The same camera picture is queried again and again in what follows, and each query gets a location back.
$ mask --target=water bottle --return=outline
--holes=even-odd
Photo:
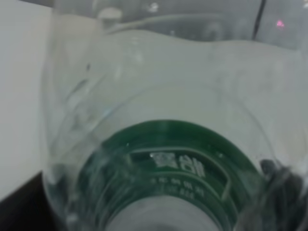
[[[292,90],[307,83],[306,8],[292,9],[56,0],[41,88],[44,187],[61,228],[241,230],[269,172],[306,154],[302,117],[273,109],[305,114]],[[299,130],[277,130],[286,117]]]

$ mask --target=green label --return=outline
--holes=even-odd
[[[84,218],[96,227],[104,228],[132,202],[172,195],[226,231],[261,181],[247,157],[220,135],[163,120],[126,128],[105,141],[85,164],[77,187]]]

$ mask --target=white table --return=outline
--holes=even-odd
[[[0,201],[41,170],[39,79],[51,8],[0,1]]]

